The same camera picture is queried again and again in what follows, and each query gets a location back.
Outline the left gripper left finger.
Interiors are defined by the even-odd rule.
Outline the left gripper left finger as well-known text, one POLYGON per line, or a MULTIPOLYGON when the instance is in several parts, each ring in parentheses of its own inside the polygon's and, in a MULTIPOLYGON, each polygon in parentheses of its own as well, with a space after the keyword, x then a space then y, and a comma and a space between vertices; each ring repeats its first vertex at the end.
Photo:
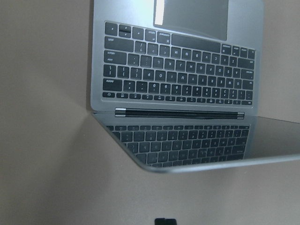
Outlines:
POLYGON ((156 218, 154 225, 165 225, 165 218, 156 218))

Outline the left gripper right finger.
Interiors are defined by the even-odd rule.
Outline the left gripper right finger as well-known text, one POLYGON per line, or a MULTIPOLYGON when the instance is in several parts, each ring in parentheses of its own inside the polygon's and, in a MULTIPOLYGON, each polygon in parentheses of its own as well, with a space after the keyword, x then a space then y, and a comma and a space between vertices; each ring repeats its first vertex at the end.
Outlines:
POLYGON ((174 218, 166 218, 165 225, 176 225, 176 219, 174 218))

